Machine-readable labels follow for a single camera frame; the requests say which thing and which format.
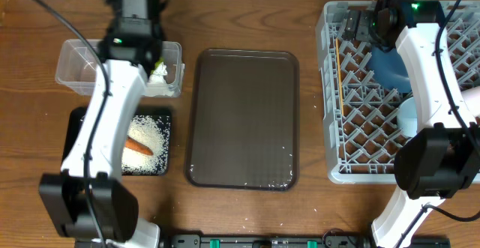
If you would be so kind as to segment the wooden chopstick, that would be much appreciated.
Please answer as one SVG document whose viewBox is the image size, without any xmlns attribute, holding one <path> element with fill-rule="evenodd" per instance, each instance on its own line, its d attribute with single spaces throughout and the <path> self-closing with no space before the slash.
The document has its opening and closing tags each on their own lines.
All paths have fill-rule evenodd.
<svg viewBox="0 0 480 248">
<path fill-rule="evenodd" d="M 338 81 L 338 93 L 339 93 L 339 107 L 341 116 L 344 116 L 344 98 L 343 98 L 343 86 L 341 79 L 341 62 L 340 62 L 340 50 L 338 38 L 335 38 L 335 56 L 337 65 L 337 81 Z"/>
</svg>

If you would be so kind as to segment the blue plastic plate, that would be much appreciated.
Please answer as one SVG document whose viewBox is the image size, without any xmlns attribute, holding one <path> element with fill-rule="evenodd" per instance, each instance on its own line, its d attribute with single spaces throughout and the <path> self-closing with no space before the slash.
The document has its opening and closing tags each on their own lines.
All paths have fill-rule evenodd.
<svg viewBox="0 0 480 248">
<path fill-rule="evenodd" d="M 378 47 L 374 47 L 371 50 L 367 68 L 373 71 L 373 79 L 382 87 L 395 88 L 400 93 L 411 92 L 407 69 L 396 49 L 384 52 Z"/>
</svg>

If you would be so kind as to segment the light blue bowl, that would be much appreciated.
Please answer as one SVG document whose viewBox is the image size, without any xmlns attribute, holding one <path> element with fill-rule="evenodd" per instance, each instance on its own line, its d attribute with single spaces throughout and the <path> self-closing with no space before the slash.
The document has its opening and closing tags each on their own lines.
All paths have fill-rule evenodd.
<svg viewBox="0 0 480 248">
<path fill-rule="evenodd" d="M 417 134 L 417 112 L 413 97 L 406 99 L 398 107 L 397 126 L 405 137 L 414 137 Z"/>
</svg>

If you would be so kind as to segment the white cup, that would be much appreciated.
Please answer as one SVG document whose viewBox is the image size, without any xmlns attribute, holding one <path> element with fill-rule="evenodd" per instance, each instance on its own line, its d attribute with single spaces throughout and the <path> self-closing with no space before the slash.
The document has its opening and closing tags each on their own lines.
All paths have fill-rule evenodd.
<svg viewBox="0 0 480 248">
<path fill-rule="evenodd" d="M 474 117 L 480 116 L 480 87 L 474 87 L 462 92 L 463 100 Z"/>
</svg>

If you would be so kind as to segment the white paper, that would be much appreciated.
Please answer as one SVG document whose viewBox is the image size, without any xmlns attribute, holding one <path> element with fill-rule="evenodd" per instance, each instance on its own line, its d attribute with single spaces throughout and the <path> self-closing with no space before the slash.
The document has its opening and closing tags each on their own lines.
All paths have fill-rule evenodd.
<svg viewBox="0 0 480 248">
<path fill-rule="evenodd" d="M 147 97 L 172 97 L 173 91 L 166 81 L 168 75 L 167 66 L 163 63 L 153 75 L 148 78 L 145 96 Z"/>
</svg>

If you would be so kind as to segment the orange carrot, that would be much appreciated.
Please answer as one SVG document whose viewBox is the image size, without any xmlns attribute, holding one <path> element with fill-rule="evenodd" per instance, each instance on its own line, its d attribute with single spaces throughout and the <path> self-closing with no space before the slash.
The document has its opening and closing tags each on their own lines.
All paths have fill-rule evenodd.
<svg viewBox="0 0 480 248">
<path fill-rule="evenodd" d="M 144 144 L 136 141 L 135 139 L 132 139 L 131 137 L 127 137 L 126 142 L 125 142 L 125 147 L 128 149 L 131 149 L 133 151 L 139 152 L 144 155 L 152 156 L 153 151 L 145 146 Z"/>
</svg>

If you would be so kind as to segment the foil snack wrapper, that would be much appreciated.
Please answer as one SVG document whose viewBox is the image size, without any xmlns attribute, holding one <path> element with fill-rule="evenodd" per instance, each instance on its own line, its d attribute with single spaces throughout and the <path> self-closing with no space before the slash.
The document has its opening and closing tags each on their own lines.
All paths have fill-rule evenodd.
<svg viewBox="0 0 480 248">
<path fill-rule="evenodd" d="M 160 59 L 154 64 L 154 69 L 151 71 L 151 75 L 154 74 L 154 72 L 163 65 L 164 63 L 164 58 L 160 57 Z"/>
</svg>

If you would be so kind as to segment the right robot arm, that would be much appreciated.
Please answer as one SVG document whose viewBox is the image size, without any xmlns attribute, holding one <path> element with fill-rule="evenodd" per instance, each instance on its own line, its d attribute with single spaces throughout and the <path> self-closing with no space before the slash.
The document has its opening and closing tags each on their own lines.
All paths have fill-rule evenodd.
<svg viewBox="0 0 480 248">
<path fill-rule="evenodd" d="M 347 40 L 399 54 L 417 114 L 416 135 L 395 155 L 397 185 L 370 225 L 369 247 L 409 247 L 428 214 L 441 211 L 479 172 L 479 126 L 448 51 L 451 17 L 437 0 L 376 0 L 373 10 L 347 17 Z"/>
</svg>

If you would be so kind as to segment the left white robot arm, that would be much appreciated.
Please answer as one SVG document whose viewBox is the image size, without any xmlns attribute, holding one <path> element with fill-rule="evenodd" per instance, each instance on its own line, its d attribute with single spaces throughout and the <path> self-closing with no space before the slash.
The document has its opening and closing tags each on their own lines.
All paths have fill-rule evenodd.
<svg viewBox="0 0 480 248">
<path fill-rule="evenodd" d="M 161 11 L 168 0 L 105 0 L 113 19 L 91 53 L 94 91 L 78 136 L 57 174 L 39 194 L 59 235 L 102 247 L 157 247 L 158 225 L 139 216 L 122 184 L 128 128 L 151 72 L 161 59 Z"/>
</svg>

